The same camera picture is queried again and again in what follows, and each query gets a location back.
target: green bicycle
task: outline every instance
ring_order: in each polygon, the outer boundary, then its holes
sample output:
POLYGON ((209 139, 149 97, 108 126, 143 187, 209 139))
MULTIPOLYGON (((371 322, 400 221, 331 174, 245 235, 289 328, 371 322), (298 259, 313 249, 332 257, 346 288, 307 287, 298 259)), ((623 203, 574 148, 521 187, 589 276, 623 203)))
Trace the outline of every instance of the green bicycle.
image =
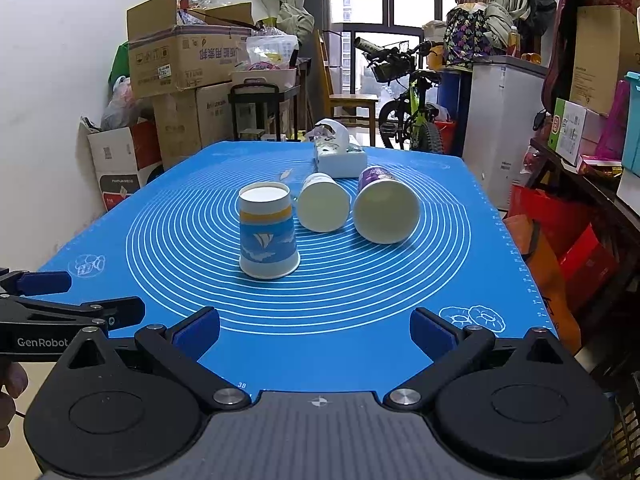
POLYGON ((377 82, 389 84, 409 76, 409 88, 380 110, 380 136, 386 148, 393 148, 391 139, 394 139, 404 150, 404 143, 408 140, 413 151, 444 153, 442 136, 435 124, 438 107, 426 100, 427 91, 440 82, 440 75, 418 69, 415 60, 416 54, 428 56, 431 49, 441 45, 425 41, 414 49, 401 52, 398 47, 382 48, 356 38, 355 46, 365 53, 377 82))

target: purple label paper cup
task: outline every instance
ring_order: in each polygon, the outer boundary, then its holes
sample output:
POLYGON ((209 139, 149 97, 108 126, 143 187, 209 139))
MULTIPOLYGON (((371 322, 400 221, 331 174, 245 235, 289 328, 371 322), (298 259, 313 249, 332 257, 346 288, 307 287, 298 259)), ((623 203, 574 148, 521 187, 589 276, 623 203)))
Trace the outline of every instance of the purple label paper cup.
POLYGON ((280 182, 240 190, 240 268, 260 280, 287 276, 300 264, 291 192, 280 182))
POLYGON ((418 196, 388 169, 371 166, 360 174, 353 223, 363 238, 375 244, 401 242, 419 219, 418 196))

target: tipped-over paper cup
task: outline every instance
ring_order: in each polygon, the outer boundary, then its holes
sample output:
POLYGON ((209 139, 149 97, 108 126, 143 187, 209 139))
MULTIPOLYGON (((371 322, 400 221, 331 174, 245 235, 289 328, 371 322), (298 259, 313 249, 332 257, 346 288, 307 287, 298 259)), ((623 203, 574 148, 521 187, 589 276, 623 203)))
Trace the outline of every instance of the tipped-over paper cup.
POLYGON ((306 178, 296 203, 298 220, 316 233, 340 229, 350 209, 349 193, 325 173, 313 173, 306 178))
POLYGON ((258 182, 239 194, 240 268, 252 278, 274 280, 300 264, 291 192, 279 182, 258 182))
POLYGON ((376 244, 395 244, 414 232, 420 219, 420 200, 414 191, 381 166, 360 174, 353 205, 353 223, 363 238, 376 244))

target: upright paper cup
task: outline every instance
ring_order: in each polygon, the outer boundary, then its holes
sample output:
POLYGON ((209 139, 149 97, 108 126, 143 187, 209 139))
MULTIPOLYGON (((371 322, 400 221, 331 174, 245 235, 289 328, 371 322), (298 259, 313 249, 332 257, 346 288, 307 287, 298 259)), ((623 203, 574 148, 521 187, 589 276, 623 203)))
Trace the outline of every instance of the upright paper cup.
POLYGON ((353 205, 353 223, 363 238, 376 244, 395 244, 407 238, 420 219, 420 200, 381 166, 360 174, 353 205))
POLYGON ((316 233, 340 229, 349 217, 350 208, 349 193, 325 173, 306 178, 296 204, 302 226, 316 233))
POLYGON ((291 192, 279 182, 243 187, 240 207, 240 268, 252 278, 274 280, 300 264, 291 192))

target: yellow stripe on cup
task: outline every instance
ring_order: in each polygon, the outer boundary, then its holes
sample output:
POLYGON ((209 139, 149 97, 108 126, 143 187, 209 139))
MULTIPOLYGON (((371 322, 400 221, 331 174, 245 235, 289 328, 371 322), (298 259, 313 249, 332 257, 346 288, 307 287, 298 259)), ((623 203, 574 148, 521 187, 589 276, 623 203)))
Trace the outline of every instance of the yellow stripe on cup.
POLYGON ((293 209, 289 205, 287 208, 277 213, 268 215, 254 215, 245 211, 240 212, 240 221, 245 224, 275 224, 286 220, 293 214, 293 209))

